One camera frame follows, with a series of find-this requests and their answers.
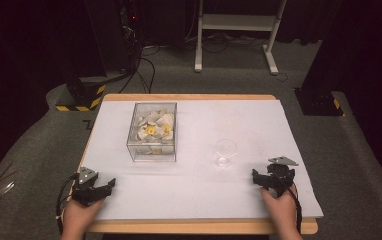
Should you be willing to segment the person's left hand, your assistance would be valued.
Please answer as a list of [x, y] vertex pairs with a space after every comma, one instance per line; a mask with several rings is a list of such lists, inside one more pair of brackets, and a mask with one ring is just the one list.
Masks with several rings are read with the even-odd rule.
[[85, 207], [75, 200], [70, 200], [63, 214], [63, 232], [85, 233], [103, 203], [104, 199], [101, 199]]

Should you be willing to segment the clear glass cup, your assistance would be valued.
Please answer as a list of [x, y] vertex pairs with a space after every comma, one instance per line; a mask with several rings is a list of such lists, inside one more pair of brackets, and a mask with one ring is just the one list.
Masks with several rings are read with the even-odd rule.
[[215, 144], [216, 159], [218, 167], [229, 167], [232, 158], [237, 153], [237, 145], [230, 139], [218, 140]]

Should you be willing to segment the black yellow striped stand base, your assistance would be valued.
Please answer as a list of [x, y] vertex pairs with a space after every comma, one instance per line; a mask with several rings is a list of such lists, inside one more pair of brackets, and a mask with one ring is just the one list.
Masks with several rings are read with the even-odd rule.
[[80, 80], [67, 83], [55, 107], [58, 111], [93, 111], [100, 103], [105, 85], [101, 83], [84, 83]]

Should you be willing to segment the black stand base yellow mark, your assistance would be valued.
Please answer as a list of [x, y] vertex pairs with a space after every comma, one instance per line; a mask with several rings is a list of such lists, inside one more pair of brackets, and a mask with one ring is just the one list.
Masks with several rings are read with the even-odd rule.
[[343, 116], [338, 100], [331, 92], [322, 93], [295, 88], [294, 93], [301, 111], [307, 116]]

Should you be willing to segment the pile of white yellow packets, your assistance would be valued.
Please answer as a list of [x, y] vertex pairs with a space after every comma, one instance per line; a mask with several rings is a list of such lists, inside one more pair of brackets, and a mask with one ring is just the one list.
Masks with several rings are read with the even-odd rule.
[[152, 111], [138, 118], [135, 139], [137, 153], [143, 155], [170, 155], [174, 152], [174, 114], [164, 109]]

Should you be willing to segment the white board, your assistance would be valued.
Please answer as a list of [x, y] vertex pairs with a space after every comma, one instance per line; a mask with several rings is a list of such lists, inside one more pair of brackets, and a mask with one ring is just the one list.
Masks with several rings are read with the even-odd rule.
[[[131, 101], [106, 101], [97, 115], [83, 163], [98, 184], [116, 185], [101, 220], [250, 219], [267, 211], [252, 169], [264, 173], [270, 158], [298, 163], [294, 181], [302, 213], [322, 216], [303, 159], [278, 100], [180, 101], [173, 162], [135, 162], [127, 149]], [[230, 139], [237, 153], [229, 167], [215, 163], [215, 144]]]

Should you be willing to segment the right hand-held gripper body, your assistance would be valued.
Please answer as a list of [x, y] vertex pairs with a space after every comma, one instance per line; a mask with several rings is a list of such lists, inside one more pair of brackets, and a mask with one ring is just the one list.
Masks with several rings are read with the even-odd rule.
[[270, 158], [269, 162], [267, 187], [274, 189], [277, 196], [281, 196], [294, 183], [295, 170], [290, 169], [290, 166], [298, 166], [298, 163], [285, 156]]

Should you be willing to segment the wooden table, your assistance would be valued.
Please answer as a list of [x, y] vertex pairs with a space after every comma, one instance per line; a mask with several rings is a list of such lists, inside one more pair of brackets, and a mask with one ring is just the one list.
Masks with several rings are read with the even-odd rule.
[[[159, 103], [180, 101], [277, 100], [272, 95], [240, 94], [107, 94], [106, 101]], [[143, 234], [222, 234], [267, 235], [275, 231], [268, 216], [256, 219], [162, 219], [162, 220], [101, 220], [98, 215], [89, 229], [96, 233]]]

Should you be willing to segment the white metal stand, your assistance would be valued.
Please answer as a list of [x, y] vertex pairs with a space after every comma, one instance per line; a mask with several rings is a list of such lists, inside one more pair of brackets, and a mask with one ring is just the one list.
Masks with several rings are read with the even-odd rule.
[[263, 45], [263, 53], [266, 58], [270, 73], [272, 75], [279, 74], [279, 70], [272, 54], [272, 48], [279, 30], [287, 0], [279, 0], [277, 13], [272, 16], [206, 14], [203, 11], [203, 3], [204, 0], [199, 0], [197, 44], [194, 63], [194, 70], [196, 72], [201, 72], [203, 69], [202, 38], [204, 30], [241, 30], [270, 33], [268, 44]]

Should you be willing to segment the person's right hand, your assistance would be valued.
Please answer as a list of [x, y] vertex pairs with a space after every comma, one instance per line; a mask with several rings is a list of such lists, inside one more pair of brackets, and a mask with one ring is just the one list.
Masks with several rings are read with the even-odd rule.
[[292, 186], [290, 191], [284, 192], [279, 198], [274, 198], [265, 189], [259, 189], [261, 197], [268, 209], [270, 218], [278, 232], [297, 230], [297, 207], [293, 196], [297, 195], [296, 188]]

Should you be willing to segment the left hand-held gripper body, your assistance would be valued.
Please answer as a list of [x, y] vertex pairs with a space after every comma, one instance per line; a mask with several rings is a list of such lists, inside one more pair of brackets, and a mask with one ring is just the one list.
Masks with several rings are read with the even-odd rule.
[[72, 187], [72, 199], [84, 206], [90, 206], [96, 201], [94, 184], [98, 172], [87, 167], [81, 167]]

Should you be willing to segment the black equipment with red light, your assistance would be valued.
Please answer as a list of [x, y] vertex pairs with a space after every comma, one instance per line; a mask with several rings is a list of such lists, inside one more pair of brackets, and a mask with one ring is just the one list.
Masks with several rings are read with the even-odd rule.
[[127, 72], [136, 65], [142, 49], [142, 23], [140, 0], [116, 0], [118, 17], [122, 30], [123, 46], [126, 50]]

